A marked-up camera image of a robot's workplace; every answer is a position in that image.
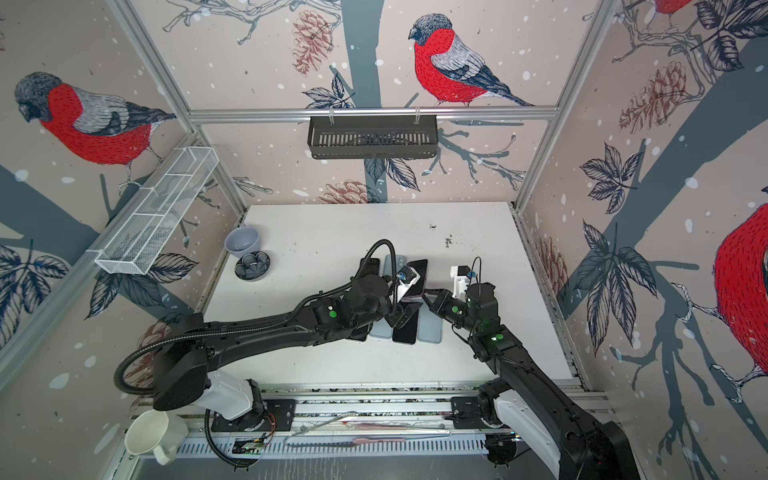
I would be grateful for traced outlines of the black uncased phone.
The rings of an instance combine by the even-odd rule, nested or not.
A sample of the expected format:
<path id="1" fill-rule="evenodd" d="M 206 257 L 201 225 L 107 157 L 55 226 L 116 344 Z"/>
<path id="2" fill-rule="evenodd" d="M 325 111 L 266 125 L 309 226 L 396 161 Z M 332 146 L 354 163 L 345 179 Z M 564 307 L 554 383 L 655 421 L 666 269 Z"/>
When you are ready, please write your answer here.
<path id="1" fill-rule="evenodd" d="M 425 290 L 425 283 L 427 280 L 428 272 L 428 260 L 420 259 L 410 261 L 407 263 L 407 266 L 410 268 L 410 273 L 416 279 L 416 281 L 409 284 L 409 288 L 404 293 L 403 297 L 405 299 L 420 297 Z"/>
<path id="2" fill-rule="evenodd" d="M 392 340 L 395 343 L 414 345 L 418 331 L 419 302 L 406 303 L 404 315 L 396 327 L 393 328 Z"/>

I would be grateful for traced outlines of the light blue phone case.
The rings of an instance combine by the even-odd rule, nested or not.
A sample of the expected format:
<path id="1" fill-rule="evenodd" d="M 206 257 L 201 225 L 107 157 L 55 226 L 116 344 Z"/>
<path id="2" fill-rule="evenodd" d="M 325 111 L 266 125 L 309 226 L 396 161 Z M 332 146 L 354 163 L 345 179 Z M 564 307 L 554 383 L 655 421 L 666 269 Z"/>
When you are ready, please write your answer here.
<path id="1" fill-rule="evenodd" d="M 389 325 L 386 319 L 380 319 L 372 323 L 369 336 L 380 339 L 391 339 L 393 336 L 393 328 Z"/>

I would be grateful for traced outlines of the black phone from case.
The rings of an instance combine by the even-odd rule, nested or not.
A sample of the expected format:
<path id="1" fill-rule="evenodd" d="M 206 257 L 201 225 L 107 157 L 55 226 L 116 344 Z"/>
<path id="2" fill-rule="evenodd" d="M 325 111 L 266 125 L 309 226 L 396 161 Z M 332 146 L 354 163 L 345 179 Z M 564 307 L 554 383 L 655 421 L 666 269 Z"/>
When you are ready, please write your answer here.
<path id="1" fill-rule="evenodd" d="M 365 325 L 365 326 L 359 327 L 350 333 L 350 335 L 348 336 L 348 339 L 359 341 L 359 342 L 365 342 L 370 333 L 371 328 L 372 328 L 371 325 Z"/>

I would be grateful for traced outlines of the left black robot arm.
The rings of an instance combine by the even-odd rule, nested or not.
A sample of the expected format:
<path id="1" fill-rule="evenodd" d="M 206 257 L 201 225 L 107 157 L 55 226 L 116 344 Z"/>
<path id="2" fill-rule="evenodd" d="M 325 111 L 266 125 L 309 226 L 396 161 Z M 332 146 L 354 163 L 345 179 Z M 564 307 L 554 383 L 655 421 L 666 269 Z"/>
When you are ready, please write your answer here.
<path id="1" fill-rule="evenodd" d="M 371 261 L 366 255 L 346 284 L 310 295 L 287 313 L 241 322 L 188 316 L 178 332 L 122 360 L 113 382 L 126 394 L 150 397 L 156 411 L 196 405 L 237 419 L 258 399 L 253 382 L 232 377 L 224 366 L 281 349 L 362 341 L 374 322 L 399 328 L 416 312 L 406 298 L 421 273 L 406 264 L 381 276 Z"/>

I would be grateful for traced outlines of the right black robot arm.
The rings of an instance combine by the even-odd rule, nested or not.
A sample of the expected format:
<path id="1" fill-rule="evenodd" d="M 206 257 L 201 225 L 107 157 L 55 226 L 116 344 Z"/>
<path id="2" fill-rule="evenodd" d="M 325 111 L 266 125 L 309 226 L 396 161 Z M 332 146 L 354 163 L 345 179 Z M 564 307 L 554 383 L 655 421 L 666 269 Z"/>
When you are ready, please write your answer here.
<path id="1" fill-rule="evenodd" d="M 497 376 L 478 394 L 485 421 L 512 428 L 558 479 L 639 479 L 624 431 L 597 420 L 544 373 L 502 323 L 494 290 L 476 283 L 463 300 L 446 289 L 422 295 L 432 313 L 468 331 L 474 357 Z"/>

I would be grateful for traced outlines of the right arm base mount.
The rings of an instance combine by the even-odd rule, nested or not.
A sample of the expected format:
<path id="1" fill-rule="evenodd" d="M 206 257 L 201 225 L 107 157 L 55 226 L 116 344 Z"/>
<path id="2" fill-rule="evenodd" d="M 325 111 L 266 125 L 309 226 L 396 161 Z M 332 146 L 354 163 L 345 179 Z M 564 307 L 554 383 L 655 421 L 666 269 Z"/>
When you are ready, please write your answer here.
<path id="1" fill-rule="evenodd" d="M 528 404 L 513 391 L 496 398 L 459 396 L 450 399 L 445 416 L 456 429 L 512 429 L 532 415 Z"/>

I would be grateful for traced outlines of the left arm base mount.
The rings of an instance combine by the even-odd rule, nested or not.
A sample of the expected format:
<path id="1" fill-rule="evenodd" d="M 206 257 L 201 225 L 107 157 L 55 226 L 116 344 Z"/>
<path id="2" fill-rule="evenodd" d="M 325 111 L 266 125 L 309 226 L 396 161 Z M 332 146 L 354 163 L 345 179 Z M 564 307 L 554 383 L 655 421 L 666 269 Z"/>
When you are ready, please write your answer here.
<path id="1" fill-rule="evenodd" d="M 293 399 L 267 399 L 256 403 L 253 410 L 234 420 L 226 420 L 214 413 L 211 430 L 216 433 L 290 431 L 296 405 Z"/>

